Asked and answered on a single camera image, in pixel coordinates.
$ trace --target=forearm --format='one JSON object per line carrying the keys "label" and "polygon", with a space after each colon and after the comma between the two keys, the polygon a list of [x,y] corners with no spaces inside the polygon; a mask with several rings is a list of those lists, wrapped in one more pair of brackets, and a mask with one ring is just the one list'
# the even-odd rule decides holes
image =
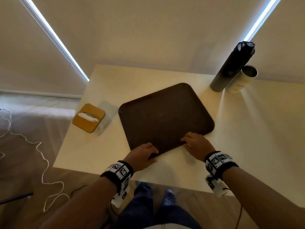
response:
{"label": "forearm", "polygon": [[98,228],[101,215],[115,194],[116,185],[108,178],[101,177],[69,200],[40,229]]}
{"label": "forearm", "polygon": [[260,228],[304,228],[304,209],[249,173],[231,167],[222,178]]}

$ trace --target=leg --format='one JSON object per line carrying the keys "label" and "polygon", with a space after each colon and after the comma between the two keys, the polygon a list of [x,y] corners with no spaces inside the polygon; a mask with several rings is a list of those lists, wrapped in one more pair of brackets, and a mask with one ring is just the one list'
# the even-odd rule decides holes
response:
{"label": "leg", "polygon": [[157,224],[175,223],[191,229],[202,229],[197,221],[183,208],[176,205],[176,198],[171,190],[167,190],[163,203],[156,214]]}
{"label": "leg", "polygon": [[153,193],[148,185],[140,183],[135,189],[134,198],[120,213],[112,229],[143,229],[153,225]]}

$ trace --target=white cable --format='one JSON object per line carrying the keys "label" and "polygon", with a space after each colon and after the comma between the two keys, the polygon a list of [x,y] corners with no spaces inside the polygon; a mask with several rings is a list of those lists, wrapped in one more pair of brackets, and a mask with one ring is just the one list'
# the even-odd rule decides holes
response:
{"label": "white cable", "polygon": [[[13,132],[11,132],[10,129],[11,129],[11,125],[12,125],[12,123],[11,123],[11,120],[12,120],[12,112],[11,112],[10,110],[7,110],[6,108],[0,108],[0,110],[6,110],[6,111],[8,111],[8,112],[10,113],[10,118],[9,118],[9,119],[6,119],[6,118],[4,118],[4,117],[2,116],[2,118],[5,119],[5,120],[9,123],[9,126],[8,126],[8,128],[7,128],[7,132],[6,132],[5,134],[3,134],[2,136],[0,136],[0,138],[3,137],[3,136],[5,136],[7,133],[10,133],[10,134],[12,134],[12,135],[19,135],[19,136],[22,136],[27,142],[29,142],[29,143],[31,143],[31,144],[38,144],[38,145],[36,146],[36,150],[41,154],[42,158],[48,163],[47,168],[46,168],[46,169],[44,170],[44,172],[42,173],[42,176],[41,176],[41,183],[42,183],[42,184],[45,184],[45,185],[52,185],[52,184],[56,184],[56,183],[61,183],[61,184],[63,185],[63,188],[64,188],[65,185],[64,185],[64,183],[61,182],[61,181],[60,181],[60,182],[53,182],[53,183],[45,183],[45,182],[43,181],[43,175],[44,175],[45,171],[49,168],[49,161],[48,161],[47,159],[44,158],[43,153],[38,149],[38,146],[40,146],[40,144],[41,144],[42,142],[41,142],[41,141],[40,141],[40,142],[30,142],[30,141],[28,141],[28,139],[27,139],[24,135],[19,134],[19,133],[13,133]],[[55,200],[56,200],[59,196],[65,195],[65,196],[67,196],[68,200],[70,199],[69,196],[68,196],[67,194],[62,194],[62,193],[61,193],[61,192],[63,192],[63,188],[61,189],[61,191],[60,191],[58,194],[50,195],[50,196],[48,196],[48,197],[46,198],[46,200],[45,200],[45,202],[44,202],[44,207],[43,207],[43,212],[44,212],[44,213],[53,205],[53,203],[55,202]],[[47,204],[47,201],[48,201],[48,198],[53,197],[53,196],[56,196],[56,198],[52,201],[52,203],[50,204],[50,206],[49,206],[47,209],[45,209],[46,204]]]}

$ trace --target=hand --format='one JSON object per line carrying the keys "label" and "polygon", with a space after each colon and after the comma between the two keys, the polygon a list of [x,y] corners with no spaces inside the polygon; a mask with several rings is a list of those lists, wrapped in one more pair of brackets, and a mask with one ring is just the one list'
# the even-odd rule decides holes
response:
{"label": "hand", "polygon": [[149,167],[152,163],[157,162],[155,158],[148,160],[152,153],[158,154],[159,151],[149,142],[130,151],[123,161],[131,165],[135,173]]}
{"label": "hand", "polygon": [[188,132],[181,141],[187,142],[184,145],[186,150],[197,160],[204,162],[204,158],[211,152],[216,151],[212,144],[203,135]]}

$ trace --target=brown tray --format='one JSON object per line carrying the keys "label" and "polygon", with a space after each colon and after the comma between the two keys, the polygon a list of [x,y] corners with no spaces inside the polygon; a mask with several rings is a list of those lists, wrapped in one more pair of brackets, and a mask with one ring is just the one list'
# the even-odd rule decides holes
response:
{"label": "brown tray", "polygon": [[130,150],[151,142],[163,154],[183,145],[187,132],[202,135],[215,124],[189,84],[180,83],[124,103],[119,116]]}

